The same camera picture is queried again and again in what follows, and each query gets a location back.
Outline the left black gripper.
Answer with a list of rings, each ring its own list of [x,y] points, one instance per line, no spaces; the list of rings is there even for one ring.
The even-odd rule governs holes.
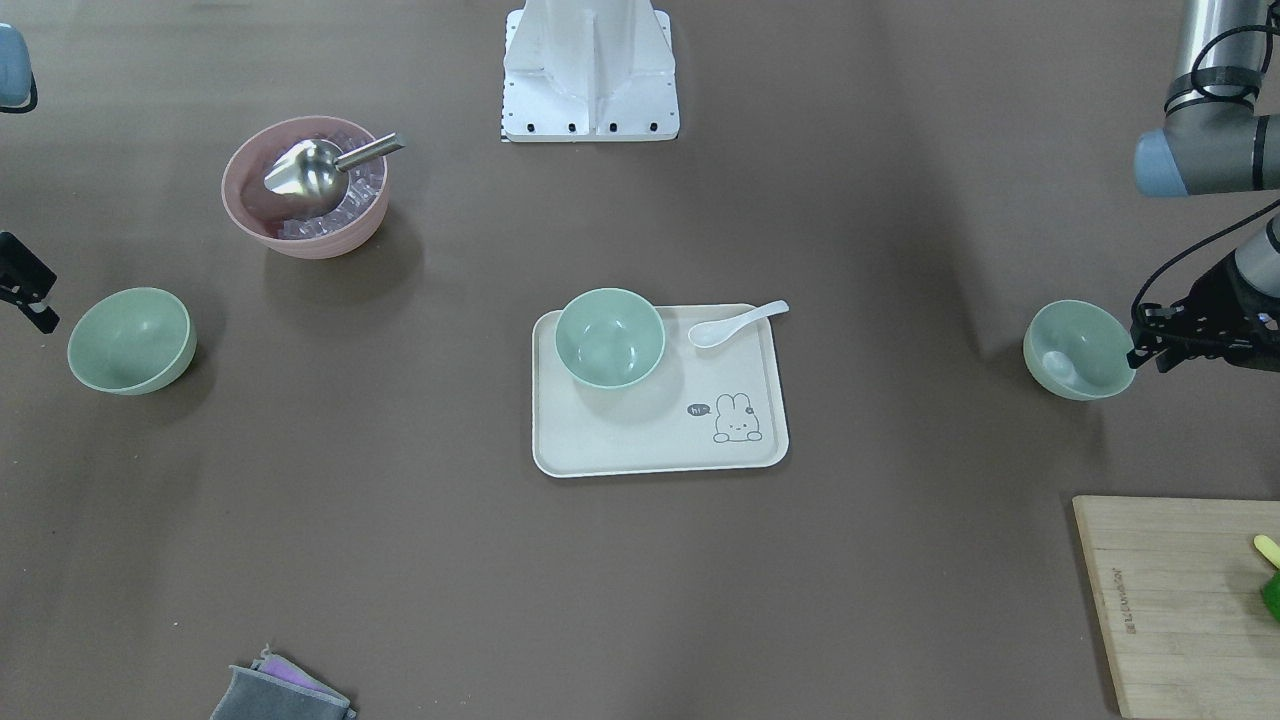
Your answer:
[[[1143,300],[1167,270],[1140,287],[1130,310],[1133,348],[1128,366],[1155,360],[1158,372],[1187,360],[1222,359],[1252,370],[1279,370],[1277,247],[1240,246],[1201,275],[1184,299],[1169,306]]]

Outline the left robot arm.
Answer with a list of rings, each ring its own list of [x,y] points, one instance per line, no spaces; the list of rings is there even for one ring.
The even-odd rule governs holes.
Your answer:
[[[1279,119],[1254,109],[1277,65],[1275,1],[1189,1],[1178,41],[1164,124],[1135,146],[1134,176],[1148,197],[1275,191]],[[1196,357],[1277,370],[1277,205],[1266,224],[1215,263],[1169,305],[1137,295],[1132,368],[1160,372]]]

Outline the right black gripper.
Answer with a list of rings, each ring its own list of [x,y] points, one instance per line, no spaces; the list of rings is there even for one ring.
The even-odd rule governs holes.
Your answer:
[[[1,287],[4,297],[22,301],[23,315],[44,334],[51,334],[59,315],[45,302],[56,274],[13,233],[1,233]]]

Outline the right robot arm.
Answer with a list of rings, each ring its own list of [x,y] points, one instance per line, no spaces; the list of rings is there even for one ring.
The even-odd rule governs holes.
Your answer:
[[[38,105],[38,86],[23,33],[1,24],[1,113],[19,115]],[[49,293],[58,281],[50,269],[15,234],[1,233],[1,301],[15,307],[44,334],[60,322],[49,306]]]

